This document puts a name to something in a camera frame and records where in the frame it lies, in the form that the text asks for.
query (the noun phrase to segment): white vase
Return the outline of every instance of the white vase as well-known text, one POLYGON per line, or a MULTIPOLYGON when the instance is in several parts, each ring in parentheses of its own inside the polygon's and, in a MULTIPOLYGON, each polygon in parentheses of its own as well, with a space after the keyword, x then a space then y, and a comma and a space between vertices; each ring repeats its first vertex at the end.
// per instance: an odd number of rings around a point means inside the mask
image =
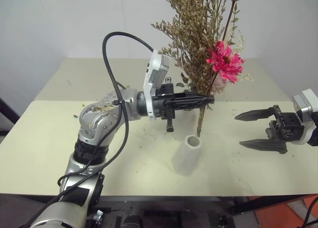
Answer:
POLYGON ((172 157, 174 171, 182 175, 190 175, 197 166, 200 153, 200 139, 194 135, 186 136, 172 157))

